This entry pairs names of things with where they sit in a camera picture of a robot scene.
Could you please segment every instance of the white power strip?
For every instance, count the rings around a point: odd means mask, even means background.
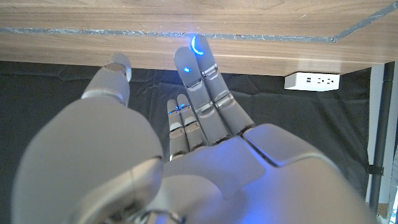
[[[285,89],[307,91],[337,90],[340,75],[296,72],[285,77]]]

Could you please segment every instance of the black backdrop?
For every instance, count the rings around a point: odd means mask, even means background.
[[[99,67],[0,62],[1,223],[9,223],[12,181],[30,139],[79,99]],[[168,151],[166,102],[186,93],[177,72],[134,69],[129,107],[143,114]],[[370,69],[341,76],[340,89],[285,90],[283,77],[223,74],[256,124],[272,123],[324,152],[364,197],[368,184]]]

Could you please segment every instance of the glowing fingertip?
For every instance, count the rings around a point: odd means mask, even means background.
[[[192,50],[193,50],[196,54],[198,54],[198,55],[203,55],[203,52],[200,52],[200,51],[198,51],[198,50],[195,48],[195,38],[196,38],[196,36],[194,36],[194,37],[192,38],[192,41],[191,41]]]

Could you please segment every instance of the wooden tabletop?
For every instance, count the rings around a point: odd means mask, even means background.
[[[222,72],[344,74],[398,60],[398,1],[2,0],[0,60],[175,70],[205,34]]]

